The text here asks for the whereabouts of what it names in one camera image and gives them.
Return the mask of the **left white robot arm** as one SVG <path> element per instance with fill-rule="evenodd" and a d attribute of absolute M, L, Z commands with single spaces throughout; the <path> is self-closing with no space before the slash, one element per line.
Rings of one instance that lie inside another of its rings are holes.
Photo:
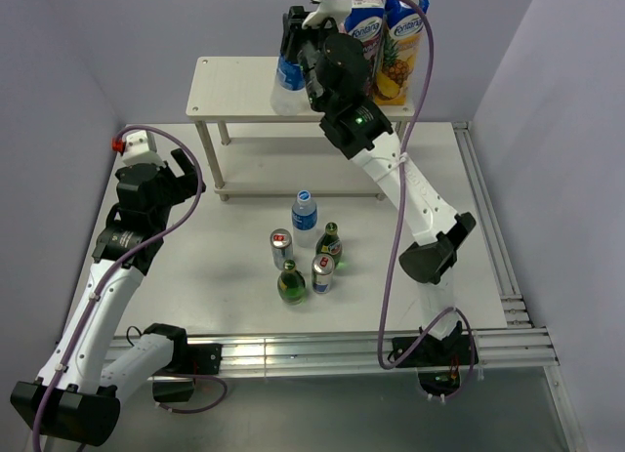
<path fill-rule="evenodd" d="M 197 159 L 185 147 L 171 153 L 176 175 L 155 152 L 126 154 L 115 173 L 117 201 L 98 235 L 83 295 L 62 339 L 34 381 L 16 383 L 10 402 L 42 436 L 100 446 L 111 436 L 122 404 L 151 375 L 179 376 L 191 365 L 185 329 L 149 325 L 134 346 L 111 364 L 105 356 L 121 317 L 161 249 L 181 226 L 171 209 L 199 202 L 205 190 Z"/>

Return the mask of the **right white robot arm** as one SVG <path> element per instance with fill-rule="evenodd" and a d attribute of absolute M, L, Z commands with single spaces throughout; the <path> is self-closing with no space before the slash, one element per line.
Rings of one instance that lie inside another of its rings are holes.
<path fill-rule="evenodd" d="M 384 369 L 409 366 L 418 354 L 441 365 L 463 352 L 476 359 L 470 326 L 455 306 L 448 273 L 460 246 L 476 226 L 474 216 L 459 213 L 434 189 L 407 153 L 407 140 L 363 90 L 363 46 L 338 29 L 344 12 L 292 6 L 282 17 L 280 53 L 300 68 L 313 111 L 321 113 L 324 136 L 361 168 L 397 208 L 396 230 L 408 227 L 413 242 L 404 251 L 392 244 L 383 301 L 390 300 L 396 267 L 425 288 L 422 298 L 428 325 L 408 346 L 380 352 Z"/>

